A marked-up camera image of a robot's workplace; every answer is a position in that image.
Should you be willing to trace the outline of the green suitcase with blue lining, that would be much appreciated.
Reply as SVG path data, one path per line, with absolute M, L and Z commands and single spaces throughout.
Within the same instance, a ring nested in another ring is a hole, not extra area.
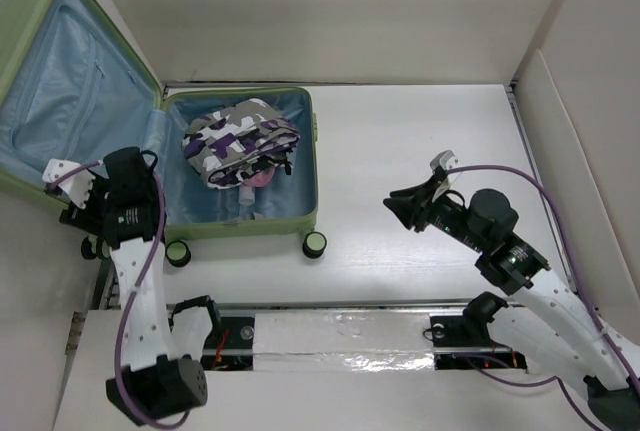
M 250 98 L 280 111 L 300 132 L 292 172 L 278 168 L 255 188 L 253 206 L 239 187 L 210 189 L 183 155 L 196 118 Z M 96 0 L 1 0 L 1 182 L 60 215 L 70 203 L 50 193 L 42 175 L 51 159 L 98 161 L 125 147 L 151 150 L 165 194 L 166 255 L 177 267 L 189 242 L 216 237 L 293 234 L 303 253 L 321 257 L 327 238 L 315 228 L 318 208 L 317 124 L 301 88 L 248 88 L 162 94 L 150 70 Z M 109 255 L 84 232 L 85 259 Z

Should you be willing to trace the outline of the purple grey camouflage garment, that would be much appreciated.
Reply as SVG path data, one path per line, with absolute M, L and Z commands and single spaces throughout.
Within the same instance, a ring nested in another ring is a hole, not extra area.
M 300 132 L 280 111 L 250 98 L 193 120 L 181 145 L 204 184 L 223 190 L 278 168 L 290 174 L 290 154 L 300 139 Z

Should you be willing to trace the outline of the small white bottle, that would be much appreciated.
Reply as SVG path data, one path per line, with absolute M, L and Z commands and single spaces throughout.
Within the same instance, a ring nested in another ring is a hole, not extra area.
M 256 202 L 256 191 L 251 186 L 240 186 L 238 202 L 241 206 L 253 206 Z

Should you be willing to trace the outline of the pink headphones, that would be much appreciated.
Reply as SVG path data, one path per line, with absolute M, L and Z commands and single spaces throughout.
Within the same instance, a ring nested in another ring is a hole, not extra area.
M 261 171 L 252 176 L 250 179 L 246 180 L 244 182 L 244 185 L 250 188 L 263 188 L 271 182 L 275 171 L 276 169 L 274 167 Z

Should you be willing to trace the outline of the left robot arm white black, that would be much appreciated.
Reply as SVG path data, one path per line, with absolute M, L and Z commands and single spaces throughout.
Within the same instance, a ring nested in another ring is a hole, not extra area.
M 120 318 L 108 401 L 138 427 L 176 430 L 208 400 L 202 352 L 222 338 L 208 295 L 169 311 L 163 283 L 165 196 L 158 157 L 127 147 L 79 164 L 52 159 L 43 179 L 70 200 L 68 222 L 102 238 L 116 271 Z

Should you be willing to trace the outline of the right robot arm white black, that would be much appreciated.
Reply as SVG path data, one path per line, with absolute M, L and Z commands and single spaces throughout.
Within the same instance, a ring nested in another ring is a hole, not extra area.
M 571 291 L 548 260 L 514 231 L 517 212 L 485 188 L 467 204 L 454 201 L 447 170 L 390 193 L 383 201 L 415 232 L 433 226 L 477 253 L 481 276 L 501 291 L 484 292 L 463 311 L 462 332 L 532 358 L 570 386 L 610 430 L 639 427 L 639 346 Z

